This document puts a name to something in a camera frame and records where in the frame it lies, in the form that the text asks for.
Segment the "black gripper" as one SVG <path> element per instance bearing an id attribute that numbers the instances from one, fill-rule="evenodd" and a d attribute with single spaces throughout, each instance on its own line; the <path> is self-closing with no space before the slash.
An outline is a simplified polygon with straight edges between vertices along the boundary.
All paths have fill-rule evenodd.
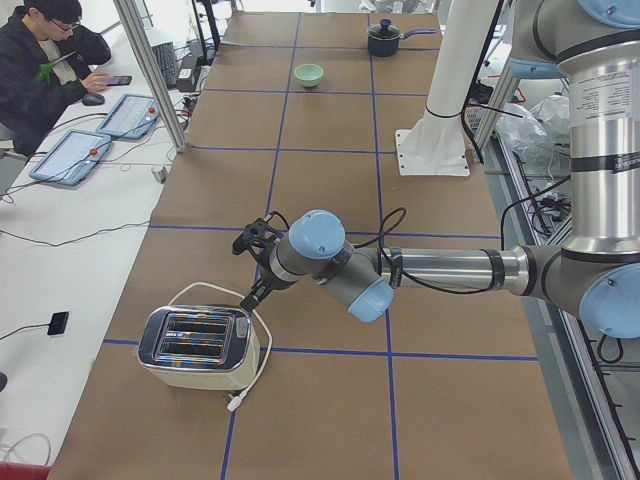
<path id="1" fill-rule="evenodd" d="M 280 218 L 284 225 L 289 227 L 281 214 L 267 214 L 247 224 L 232 244 L 234 255 L 241 255 L 247 251 L 258 265 L 257 280 L 240 302 L 241 308 L 245 311 L 255 310 L 271 291 L 285 290 L 290 287 L 290 283 L 277 277 L 270 266 L 270 255 L 283 237 L 283 233 L 270 224 L 274 216 Z"/>

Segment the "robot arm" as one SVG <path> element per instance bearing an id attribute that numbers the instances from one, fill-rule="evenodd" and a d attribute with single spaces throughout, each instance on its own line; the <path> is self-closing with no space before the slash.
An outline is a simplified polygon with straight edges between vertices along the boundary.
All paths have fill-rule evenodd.
<path id="1" fill-rule="evenodd" d="M 616 338 L 639 334 L 639 5 L 520 1 L 510 64 L 523 78 L 569 82 L 570 237 L 559 246 L 442 250 L 350 244 L 331 212 L 312 210 L 285 232 L 264 219 L 235 239 L 258 280 L 242 301 L 312 278 L 363 322 L 401 286 L 477 294 L 505 289 L 545 300 Z"/>

